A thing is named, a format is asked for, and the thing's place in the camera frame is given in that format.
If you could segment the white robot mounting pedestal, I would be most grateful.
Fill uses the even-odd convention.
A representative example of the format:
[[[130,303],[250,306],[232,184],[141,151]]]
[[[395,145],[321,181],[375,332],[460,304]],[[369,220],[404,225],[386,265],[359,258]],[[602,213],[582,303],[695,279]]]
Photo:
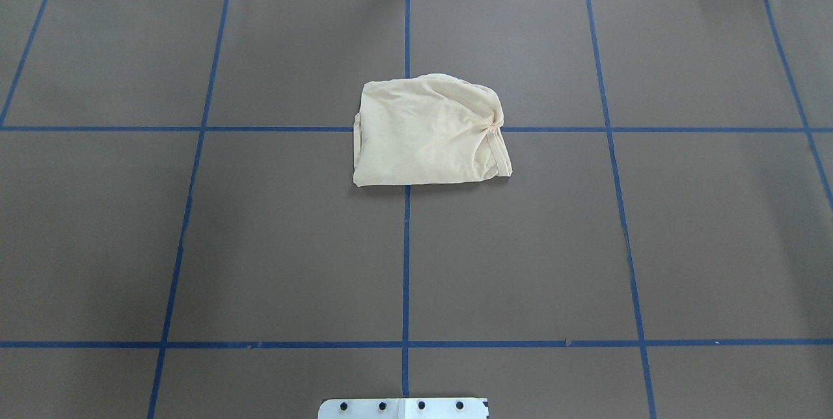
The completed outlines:
[[[484,398],[355,398],[330,399],[318,418],[489,418]]]

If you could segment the brown table mat blue grid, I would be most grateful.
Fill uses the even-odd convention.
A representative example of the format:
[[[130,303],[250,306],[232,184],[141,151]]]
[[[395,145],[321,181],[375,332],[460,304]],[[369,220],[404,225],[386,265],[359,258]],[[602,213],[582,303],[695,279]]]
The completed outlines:
[[[513,172],[357,187],[367,82]],[[2,0],[2,417],[831,417],[831,0]]]

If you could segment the yellow long-sleeve printed shirt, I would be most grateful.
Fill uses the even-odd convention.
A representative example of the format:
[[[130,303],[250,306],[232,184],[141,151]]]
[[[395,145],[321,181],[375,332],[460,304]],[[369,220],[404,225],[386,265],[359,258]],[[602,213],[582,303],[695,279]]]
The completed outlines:
[[[446,74],[367,82],[353,131],[357,187],[509,177],[502,102],[489,87]]]

